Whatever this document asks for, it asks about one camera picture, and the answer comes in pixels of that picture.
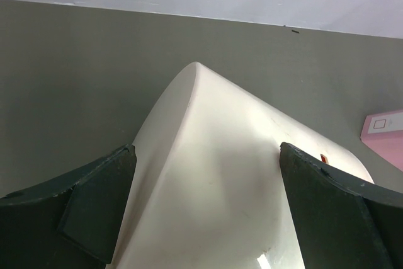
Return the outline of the cream round drawer organizer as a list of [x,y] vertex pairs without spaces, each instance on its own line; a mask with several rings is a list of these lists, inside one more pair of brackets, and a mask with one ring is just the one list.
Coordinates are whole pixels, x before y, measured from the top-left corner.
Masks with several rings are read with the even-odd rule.
[[187,65],[136,135],[112,268],[303,268],[281,143],[366,181],[349,150],[203,64]]

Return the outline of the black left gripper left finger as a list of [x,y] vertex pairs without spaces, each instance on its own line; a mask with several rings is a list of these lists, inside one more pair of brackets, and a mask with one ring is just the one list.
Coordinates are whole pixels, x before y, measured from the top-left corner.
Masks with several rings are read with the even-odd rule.
[[136,169],[135,147],[1,198],[1,268],[105,268]]

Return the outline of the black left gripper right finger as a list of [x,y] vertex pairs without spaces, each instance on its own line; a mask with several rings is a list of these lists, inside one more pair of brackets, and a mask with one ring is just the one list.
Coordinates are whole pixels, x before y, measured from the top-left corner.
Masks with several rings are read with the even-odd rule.
[[402,268],[402,194],[289,143],[280,169],[306,268]]

